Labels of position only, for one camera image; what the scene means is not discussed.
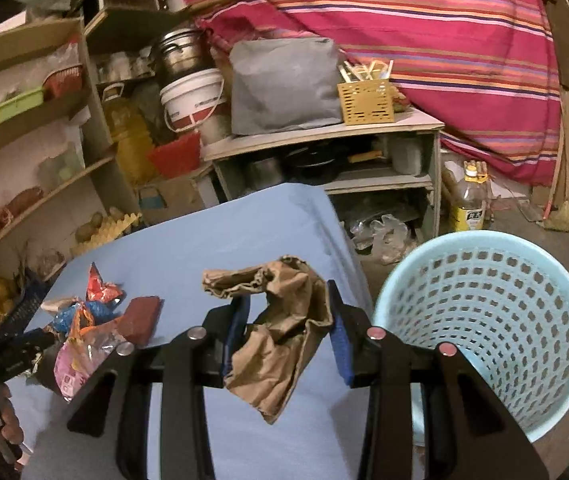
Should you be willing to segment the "red snack wrapper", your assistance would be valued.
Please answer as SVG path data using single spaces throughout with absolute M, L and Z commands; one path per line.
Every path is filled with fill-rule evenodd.
M 103 280 L 96 264 L 93 262 L 89 268 L 86 299 L 99 301 L 102 304 L 112 304 L 124 297 L 121 287 Z

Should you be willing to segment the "orange snack wrapper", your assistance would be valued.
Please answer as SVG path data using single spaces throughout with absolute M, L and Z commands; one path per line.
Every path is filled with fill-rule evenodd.
M 96 326 L 94 315 L 84 302 L 75 309 L 71 327 L 65 343 L 70 347 L 80 347 L 84 343 L 84 336 Z

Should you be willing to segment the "white plastic bucket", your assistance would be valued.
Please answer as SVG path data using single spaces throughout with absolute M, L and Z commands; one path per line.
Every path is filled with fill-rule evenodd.
M 227 101 L 225 78 L 217 68 L 181 77 L 160 91 L 165 126 L 180 134 L 201 127 Z

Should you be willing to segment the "light blue plastic waste basket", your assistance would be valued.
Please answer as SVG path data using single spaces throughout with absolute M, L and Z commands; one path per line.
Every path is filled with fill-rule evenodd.
M 429 240 L 388 275 L 373 323 L 414 347 L 455 344 L 531 442 L 569 411 L 569 271 L 529 240 Z

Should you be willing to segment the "clear plastic bags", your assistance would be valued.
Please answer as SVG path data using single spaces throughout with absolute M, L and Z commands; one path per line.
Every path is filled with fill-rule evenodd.
M 420 220 L 413 207 L 397 204 L 369 207 L 355 217 L 345 217 L 341 224 L 359 257 L 390 266 L 419 245 Z

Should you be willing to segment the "yellow egg tray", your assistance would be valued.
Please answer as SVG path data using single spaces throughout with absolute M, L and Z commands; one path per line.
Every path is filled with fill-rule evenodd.
M 91 235 L 89 240 L 77 243 L 71 248 L 71 255 L 76 258 L 91 252 L 127 234 L 132 234 L 134 229 L 140 228 L 140 226 L 142 226 L 142 214 L 124 214 L 119 219 L 106 217 L 103 219 L 100 228 Z

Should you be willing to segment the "red striped cloth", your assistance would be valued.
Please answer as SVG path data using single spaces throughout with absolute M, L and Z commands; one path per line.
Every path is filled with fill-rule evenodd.
M 444 122 L 446 148 L 522 183 L 552 180 L 560 81 L 541 0 L 242 0 L 200 23 L 222 51 L 316 35 L 351 62 L 391 62 L 400 91 Z

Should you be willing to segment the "small broom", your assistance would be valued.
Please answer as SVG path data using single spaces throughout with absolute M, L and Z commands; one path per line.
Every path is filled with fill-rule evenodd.
M 541 226 L 547 231 L 569 233 L 569 155 L 566 147 L 564 124 L 560 125 L 559 149 L 555 164 L 549 198 L 541 220 Z M 563 202 L 559 208 L 553 208 L 559 189 L 561 172 L 564 172 Z

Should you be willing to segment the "large yellow oil jug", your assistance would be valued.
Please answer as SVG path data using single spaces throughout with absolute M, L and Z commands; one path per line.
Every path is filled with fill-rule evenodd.
M 156 171 L 148 155 L 154 144 L 144 117 L 136 103 L 124 97 L 125 85 L 114 82 L 104 88 L 102 110 L 116 144 L 116 160 L 132 186 L 153 180 Z

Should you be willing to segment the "steel cooking pot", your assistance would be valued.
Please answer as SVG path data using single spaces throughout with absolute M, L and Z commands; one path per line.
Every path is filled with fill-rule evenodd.
M 161 87 L 216 67 L 205 32 L 196 27 L 174 28 L 158 38 L 151 49 L 151 63 Z

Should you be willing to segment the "red plastic basin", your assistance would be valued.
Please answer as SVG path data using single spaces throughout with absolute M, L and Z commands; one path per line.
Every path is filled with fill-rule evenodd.
M 173 142 L 153 148 L 147 158 L 166 179 L 188 174 L 201 165 L 201 136 L 197 131 L 185 133 Z

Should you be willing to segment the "wooden wall shelf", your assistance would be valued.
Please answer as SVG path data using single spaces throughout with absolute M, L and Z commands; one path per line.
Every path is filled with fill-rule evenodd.
M 73 255 L 76 231 L 96 212 L 138 212 L 116 160 L 98 97 L 84 24 L 49 20 L 0 32 L 0 99 L 42 88 L 61 67 L 80 66 L 79 88 L 0 122 L 0 276 L 46 252 Z

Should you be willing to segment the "green plastic tray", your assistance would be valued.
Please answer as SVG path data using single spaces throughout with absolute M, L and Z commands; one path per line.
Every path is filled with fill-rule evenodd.
M 45 101 L 44 93 L 45 89 L 39 87 L 2 101 L 0 103 L 0 124 L 42 105 Z

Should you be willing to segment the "blue plastic wrapper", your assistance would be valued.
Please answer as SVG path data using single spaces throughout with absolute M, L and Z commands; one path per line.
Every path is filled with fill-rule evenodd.
M 57 313 L 50 322 L 50 327 L 56 333 L 68 336 L 74 326 L 79 330 L 88 330 L 114 318 L 116 313 L 101 301 L 77 301 Z

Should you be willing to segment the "grey low shelf cabinet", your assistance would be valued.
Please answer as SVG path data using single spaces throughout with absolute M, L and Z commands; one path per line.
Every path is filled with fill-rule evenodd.
M 409 108 L 390 124 L 231 136 L 205 146 L 227 200 L 283 182 L 320 186 L 351 200 L 351 214 L 367 200 L 394 210 L 410 206 L 409 226 L 419 240 L 438 235 L 441 214 L 441 147 L 444 122 Z

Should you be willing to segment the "brown paper bag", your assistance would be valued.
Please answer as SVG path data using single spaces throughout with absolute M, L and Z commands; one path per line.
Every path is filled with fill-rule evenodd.
M 219 299 L 263 294 L 267 307 L 241 330 L 225 387 L 274 424 L 334 324 L 327 282 L 295 256 L 241 270 L 206 270 L 205 292 Z

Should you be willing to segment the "cooking oil bottle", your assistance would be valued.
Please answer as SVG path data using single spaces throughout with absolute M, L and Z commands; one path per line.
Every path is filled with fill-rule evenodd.
M 449 221 L 453 232 L 478 231 L 485 228 L 489 206 L 486 162 L 466 160 L 463 176 L 453 187 Z

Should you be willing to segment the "cardboard box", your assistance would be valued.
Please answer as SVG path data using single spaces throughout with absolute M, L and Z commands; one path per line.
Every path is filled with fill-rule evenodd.
M 160 179 L 136 189 L 141 214 L 150 226 L 215 207 L 220 203 L 213 165 L 171 179 Z

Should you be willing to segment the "dark blue plastic crate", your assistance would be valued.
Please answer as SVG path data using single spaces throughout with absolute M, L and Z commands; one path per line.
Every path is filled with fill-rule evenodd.
M 30 269 L 12 280 L 0 278 L 0 337 L 23 333 L 47 292 L 47 284 Z

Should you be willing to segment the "grey fabric bag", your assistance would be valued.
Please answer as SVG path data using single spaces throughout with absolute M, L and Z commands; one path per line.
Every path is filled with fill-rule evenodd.
M 327 38 L 240 41 L 229 60 L 236 136 L 313 129 L 342 122 L 341 53 Z

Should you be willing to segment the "yellow perforated utensil basket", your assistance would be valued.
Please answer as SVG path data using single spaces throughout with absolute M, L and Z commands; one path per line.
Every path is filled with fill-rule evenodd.
M 343 120 L 347 126 L 390 124 L 395 120 L 391 96 L 393 61 L 373 60 L 369 64 L 343 61 L 337 85 Z

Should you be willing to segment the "dark red booklet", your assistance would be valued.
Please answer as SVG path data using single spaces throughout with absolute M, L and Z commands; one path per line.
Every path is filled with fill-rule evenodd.
M 118 333 L 135 346 L 145 347 L 154 334 L 161 309 L 162 300 L 158 296 L 132 299 L 124 314 L 118 319 Z

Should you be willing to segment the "pink snack wrapper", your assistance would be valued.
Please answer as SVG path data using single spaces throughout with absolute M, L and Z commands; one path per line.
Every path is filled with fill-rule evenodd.
M 104 360 L 126 339 L 114 325 L 104 324 L 69 336 L 58 352 L 53 376 L 65 401 L 70 402 Z

